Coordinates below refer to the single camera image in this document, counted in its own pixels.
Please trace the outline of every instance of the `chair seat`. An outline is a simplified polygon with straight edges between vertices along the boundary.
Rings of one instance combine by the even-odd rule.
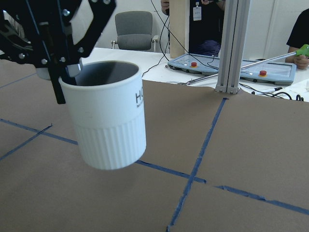
[[[120,49],[126,50],[149,50],[151,49],[151,35],[129,34],[119,35],[117,44]]]

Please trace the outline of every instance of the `white cup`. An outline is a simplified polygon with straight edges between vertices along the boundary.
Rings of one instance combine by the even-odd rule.
[[[146,149],[141,72],[137,65],[103,61],[83,67],[77,85],[59,78],[84,161],[103,170],[126,167]]]

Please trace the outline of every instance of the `gray office chair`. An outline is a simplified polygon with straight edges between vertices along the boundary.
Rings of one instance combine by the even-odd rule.
[[[112,48],[118,44],[119,49],[146,51],[151,44],[158,42],[158,35],[153,38],[153,15],[147,11],[128,11],[115,16],[117,40],[112,41]]]

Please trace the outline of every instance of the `aluminum profile post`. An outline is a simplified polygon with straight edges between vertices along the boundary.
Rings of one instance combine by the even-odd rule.
[[[226,1],[217,92],[236,94],[251,0]]]

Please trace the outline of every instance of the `green handle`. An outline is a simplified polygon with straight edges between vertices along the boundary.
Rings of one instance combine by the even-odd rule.
[[[305,55],[305,56],[309,57],[309,45],[304,44],[300,49],[298,49],[296,51],[296,55],[297,56]]]

